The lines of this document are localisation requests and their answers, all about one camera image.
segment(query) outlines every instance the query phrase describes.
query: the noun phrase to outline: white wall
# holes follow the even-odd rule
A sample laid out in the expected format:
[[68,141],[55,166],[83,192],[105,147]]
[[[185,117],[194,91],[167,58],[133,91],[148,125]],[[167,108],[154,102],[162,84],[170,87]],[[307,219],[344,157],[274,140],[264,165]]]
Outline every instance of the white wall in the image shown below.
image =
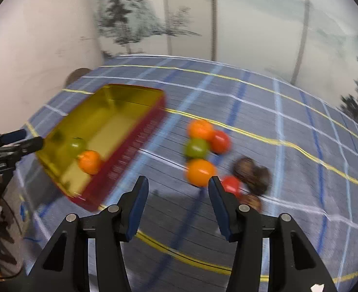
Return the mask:
[[89,0],[4,0],[0,133],[21,127],[72,71],[102,62]]
[[[358,6],[353,0],[310,0],[308,35],[296,86],[339,107],[355,95]],[[304,0],[217,0],[217,61],[290,82]]]

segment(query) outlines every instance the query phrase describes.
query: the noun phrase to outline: green object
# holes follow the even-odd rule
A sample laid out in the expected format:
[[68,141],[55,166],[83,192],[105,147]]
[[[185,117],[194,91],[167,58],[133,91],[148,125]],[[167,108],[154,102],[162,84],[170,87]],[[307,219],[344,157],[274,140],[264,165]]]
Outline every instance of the green object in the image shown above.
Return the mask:
[[74,137],[70,141],[69,151],[73,158],[83,153],[87,149],[87,142],[83,138]]
[[205,159],[209,154],[209,143],[201,138],[190,138],[185,145],[184,154],[187,158]]

